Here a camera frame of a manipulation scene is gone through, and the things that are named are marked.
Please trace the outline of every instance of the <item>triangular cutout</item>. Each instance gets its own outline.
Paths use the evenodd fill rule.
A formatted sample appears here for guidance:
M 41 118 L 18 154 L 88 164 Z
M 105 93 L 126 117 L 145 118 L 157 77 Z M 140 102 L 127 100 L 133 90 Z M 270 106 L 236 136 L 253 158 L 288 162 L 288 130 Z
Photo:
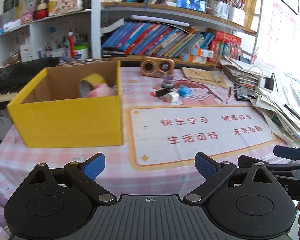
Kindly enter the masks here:
M 258 169 L 254 178 L 254 182 L 262 182 L 262 183 L 271 183 L 271 179 L 268 177 L 268 175 L 265 173 L 263 169 Z
M 33 176 L 33 178 L 30 181 L 30 184 L 37 184 L 37 183 L 43 183 L 47 182 L 46 175 L 43 171 L 38 171 L 36 175 Z

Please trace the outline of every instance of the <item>yellow tape roll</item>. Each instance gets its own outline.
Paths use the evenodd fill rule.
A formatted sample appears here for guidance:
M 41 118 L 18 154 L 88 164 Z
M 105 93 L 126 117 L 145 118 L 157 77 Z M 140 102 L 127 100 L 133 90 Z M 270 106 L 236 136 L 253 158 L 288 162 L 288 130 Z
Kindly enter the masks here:
M 79 90 L 82 98 L 86 98 L 88 93 L 96 88 L 99 83 L 106 83 L 106 80 L 99 74 L 93 73 L 80 80 Z

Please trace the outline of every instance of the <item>gold retro radio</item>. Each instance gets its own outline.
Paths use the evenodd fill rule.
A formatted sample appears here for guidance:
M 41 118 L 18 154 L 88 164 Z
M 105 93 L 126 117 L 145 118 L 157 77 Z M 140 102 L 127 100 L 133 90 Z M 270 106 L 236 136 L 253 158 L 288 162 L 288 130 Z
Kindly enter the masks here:
M 163 78 L 165 74 L 173 74 L 174 61 L 169 58 L 143 57 L 140 69 L 144 76 Z

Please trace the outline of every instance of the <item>orange border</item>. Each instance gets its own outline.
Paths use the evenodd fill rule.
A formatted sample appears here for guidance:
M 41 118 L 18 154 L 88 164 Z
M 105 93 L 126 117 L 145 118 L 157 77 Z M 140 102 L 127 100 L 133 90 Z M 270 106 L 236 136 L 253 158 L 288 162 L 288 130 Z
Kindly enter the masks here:
M 163 169 L 170 169 L 170 168 L 177 168 L 181 166 L 189 166 L 194 164 L 194 158 L 182 161 L 175 161 L 169 163 L 162 163 L 162 164 L 147 164 L 147 165 L 140 165 L 137 162 L 136 158 L 136 150 L 133 138 L 133 131 L 132 131 L 132 118 L 131 118 L 131 110 L 138 110 L 138 109 L 154 109 L 154 108 L 188 108 L 188 107 L 250 107 L 249 105 L 240 106 L 240 105 L 219 105 L 219 106 L 209 106 L 209 105 L 202 105 L 202 106 L 132 106 L 125 109 L 125 115 L 127 117 L 127 143 L 128 143 L 128 151 L 129 151 L 129 161 L 131 166 L 137 171 L 156 171 L 156 170 L 163 170 Z M 248 146 L 239 150 L 218 153 L 215 155 L 211 155 L 210 157 L 214 157 L 214 159 L 220 159 L 224 157 L 231 157 L 238 154 L 242 154 L 249 150 L 256 150 L 262 147 L 269 146 L 273 144 L 275 140 L 267 141 L 264 143 L 256 144 L 253 146 Z

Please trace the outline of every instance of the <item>checkered cloth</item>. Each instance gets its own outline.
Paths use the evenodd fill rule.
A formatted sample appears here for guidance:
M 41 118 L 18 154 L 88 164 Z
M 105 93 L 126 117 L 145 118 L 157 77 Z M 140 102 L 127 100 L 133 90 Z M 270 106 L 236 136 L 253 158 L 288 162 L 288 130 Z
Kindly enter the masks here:
M 174 78 L 186 79 L 182 70 L 175 70 Z M 154 87 L 161 86 L 162 79 L 142 76 L 138 67 L 121 68 L 121 82 L 123 109 L 131 106 L 169 104 L 153 96 Z M 227 89 L 206 86 L 223 100 L 223 104 L 228 100 Z M 247 104 L 247 102 L 232 99 L 230 104 Z M 271 163 L 284 162 L 274 157 L 273 147 L 274 145 L 263 147 L 247 155 Z M 96 182 L 117 197 L 121 194 L 180 194 L 180 197 L 183 197 L 204 182 L 204 178 L 196 171 L 194 165 L 165 170 L 136 171 L 130 165 L 127 143 L 112 147 L 27 148 L 16 128 L 12 126 L 0 145 L 0 191 L 9 198 L 38 163 L 47 163 L 50 168 L 61 168 L 71 161 L 83 162 L 98 152 L 105 155 L 106 167 Z M 233 156 L 218 161 L 228 160 L 236 163 L 237 158 L 238 156 Z

